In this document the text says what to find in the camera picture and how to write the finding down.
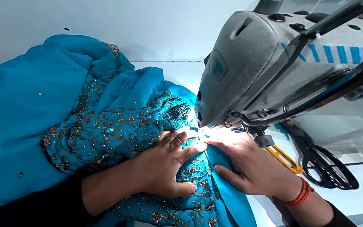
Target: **yellow thread clipper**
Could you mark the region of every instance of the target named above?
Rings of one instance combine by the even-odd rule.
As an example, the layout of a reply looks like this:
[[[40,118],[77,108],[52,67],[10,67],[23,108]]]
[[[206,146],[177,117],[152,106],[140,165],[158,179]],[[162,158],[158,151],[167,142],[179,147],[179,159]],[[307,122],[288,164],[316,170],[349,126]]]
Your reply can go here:
[[[277,147],[275,144],[272,147],[274,149],[272,149],[271,147],[266,147],[265,149],[270,152],[270,154],[274,156],[283,166],[291,170],[293,173],[303,173],[302,167],[300,167],[294,160],[292,160],[287,154],[285,154],[279,147]],[[290,164],[286,163],[280,156],[289,161]]]

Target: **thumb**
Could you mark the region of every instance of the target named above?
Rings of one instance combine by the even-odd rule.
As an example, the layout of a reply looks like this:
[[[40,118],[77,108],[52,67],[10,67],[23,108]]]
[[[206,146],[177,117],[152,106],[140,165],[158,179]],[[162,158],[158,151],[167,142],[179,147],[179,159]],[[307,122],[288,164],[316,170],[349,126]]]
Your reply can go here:
[[[247,182],[244,178],[241,176],[233,173],[228,168],[224,166],[214,166],[214,170],[216,173],[218,173],[225,181],[229,182],[231,185],[233,185],[236,189],[238,189],[241,192],[244,192],[245,194],[248,193],[248,186]]]
[[[183,182],[178,183],[174,182],[171,185],[172,195],[170,197],[181,197],[181,196],[190,196],[197,189],[197,186],[191,182]]]

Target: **embroidered fabric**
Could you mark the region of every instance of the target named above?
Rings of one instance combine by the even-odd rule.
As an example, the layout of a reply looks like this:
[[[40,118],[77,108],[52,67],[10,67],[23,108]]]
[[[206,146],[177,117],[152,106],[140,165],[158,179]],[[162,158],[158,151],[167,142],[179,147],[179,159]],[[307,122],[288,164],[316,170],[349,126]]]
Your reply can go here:
[[[164,81],[159,68],[135,71],[113,44],[87,36],[48,38],[0,65],[0,205],[70,174],[133,158],[163,130],[195,128],[195,100],[183,86]],[[214,164],[229,166],[221,153],[209,147],[180,168],[177,181],[197,185],[190,197],[132,195],[95,225],[255,226],[246,196],[212,171]],[[65,206],[63,198],[58,206]]]

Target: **white wall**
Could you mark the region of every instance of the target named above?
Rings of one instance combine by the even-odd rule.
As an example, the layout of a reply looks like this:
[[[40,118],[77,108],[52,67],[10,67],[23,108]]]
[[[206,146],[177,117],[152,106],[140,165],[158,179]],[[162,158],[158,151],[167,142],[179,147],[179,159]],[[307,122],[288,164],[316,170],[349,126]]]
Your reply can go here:
[[[202,61],[257,0],[0,0],[0,63],[54,34],[116,44],[130,61]]]

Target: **ring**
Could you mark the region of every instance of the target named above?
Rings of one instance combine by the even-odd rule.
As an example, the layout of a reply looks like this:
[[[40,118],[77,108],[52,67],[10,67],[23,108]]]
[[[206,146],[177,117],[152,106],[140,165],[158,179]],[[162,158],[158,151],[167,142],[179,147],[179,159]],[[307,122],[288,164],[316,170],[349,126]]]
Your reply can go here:
[[[181,140],[179,140],[179,138],[175,138],[175,139],[177,139],[177,141],[179,141],[179,143],[180,143],[181,145],[183,145],[182,141],[181,141]]]

